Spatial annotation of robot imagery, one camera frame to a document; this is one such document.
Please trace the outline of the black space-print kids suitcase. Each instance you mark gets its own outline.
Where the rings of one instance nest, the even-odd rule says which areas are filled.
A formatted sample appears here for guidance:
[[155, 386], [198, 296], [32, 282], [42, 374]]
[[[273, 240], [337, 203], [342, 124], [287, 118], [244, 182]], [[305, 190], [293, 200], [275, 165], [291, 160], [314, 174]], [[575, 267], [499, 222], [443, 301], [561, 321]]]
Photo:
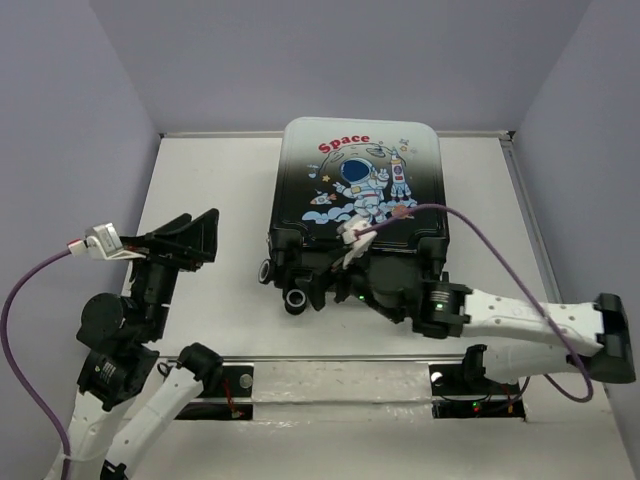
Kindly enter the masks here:
[[258, 278], [282, 294], [299, 269], [342, 264], [337, 228], [354, 215], [377, 232], [357, 261], [397, 257], [439, 279], [450, 241], [439, 137], [410, 121], [300, 117], [284, 130]]

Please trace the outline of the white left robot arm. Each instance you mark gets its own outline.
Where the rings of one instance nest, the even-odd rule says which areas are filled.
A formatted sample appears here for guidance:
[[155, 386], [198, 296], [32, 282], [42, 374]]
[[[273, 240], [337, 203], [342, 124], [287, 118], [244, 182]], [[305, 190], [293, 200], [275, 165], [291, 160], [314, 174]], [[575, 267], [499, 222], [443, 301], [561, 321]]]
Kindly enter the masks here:
[[68, 244], [73, 256], [131, 264], [126, 295], [100, 293], [81, 313], [77, 340], [88, 347], [78, 380], [67, 441], [50, 479], [130, 479], [148, 448], [198, 395], [215, 392], [222, 357], [200, 344], [185, 347], [166, 379], [130, 422], [125, 414], [159, 358], [152, 342], [164, 334], [178, 275], [212, 263], [219, 211], [184, 213], [140, 236], [121, 236], [111, 223], [87, 229]]

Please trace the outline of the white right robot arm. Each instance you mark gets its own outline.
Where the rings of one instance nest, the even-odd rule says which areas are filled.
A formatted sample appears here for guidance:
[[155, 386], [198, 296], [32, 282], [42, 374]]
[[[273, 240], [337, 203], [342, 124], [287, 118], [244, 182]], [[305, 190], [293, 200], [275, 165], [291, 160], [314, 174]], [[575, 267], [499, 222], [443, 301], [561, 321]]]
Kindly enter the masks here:
[[593, 381], [630, 384], [636, 379], [628, 319], [619, 296], [601, 293], [578, 304], [540, 307], [477, 288], [435, 279], [411, 261], [373, 257], [348, 267], [336, 263], [290, 282], [284, 297], [288, 313], [307, 306], [320, 310], [325, 295], [359, 299], [393, 323], [410, 320], [425, 337], [497, 337], [509, 345], [467, 348], [462, 384], [482, 392], [495, 383], [553, 373], [584, 373]]

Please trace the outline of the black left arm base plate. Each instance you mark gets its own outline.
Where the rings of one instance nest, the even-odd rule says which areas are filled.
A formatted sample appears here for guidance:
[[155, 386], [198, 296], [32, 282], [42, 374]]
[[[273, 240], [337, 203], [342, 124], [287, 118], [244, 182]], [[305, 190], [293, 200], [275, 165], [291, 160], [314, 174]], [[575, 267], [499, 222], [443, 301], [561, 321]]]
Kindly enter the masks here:
[[251, 421], [254, 365], [229, 364], [219, 384], [207, 388], [176, 416], [182, 421]]

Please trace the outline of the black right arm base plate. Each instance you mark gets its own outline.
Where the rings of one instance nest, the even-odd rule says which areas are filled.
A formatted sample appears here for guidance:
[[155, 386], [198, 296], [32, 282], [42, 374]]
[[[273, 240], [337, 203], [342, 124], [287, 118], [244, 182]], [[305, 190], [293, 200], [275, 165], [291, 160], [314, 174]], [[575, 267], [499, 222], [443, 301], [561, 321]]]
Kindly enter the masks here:
[[482, 363], [486, 351], [486, 345], [473, 345], [459, 362], [429, 367], [435, 419], [526, 419], [522, 397], [528, 383], [490, 380]]

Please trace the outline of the aluminium table edge rail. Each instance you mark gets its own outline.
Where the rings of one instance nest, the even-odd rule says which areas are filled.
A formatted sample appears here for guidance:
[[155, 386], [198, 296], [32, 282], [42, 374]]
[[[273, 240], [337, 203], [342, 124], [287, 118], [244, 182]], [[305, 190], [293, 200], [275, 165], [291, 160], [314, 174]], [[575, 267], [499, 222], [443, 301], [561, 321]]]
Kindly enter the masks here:
[[562, 295], [539, 227], [534, 206], [531, 201], [514, 142], [515, 131], [506, 131], [500, 135], [500, 144], [507, 169], [515, 190], [519, 208], [533, 249], [538, 270], [541, 274], [545, 293], [550, 301], [559, 303]]

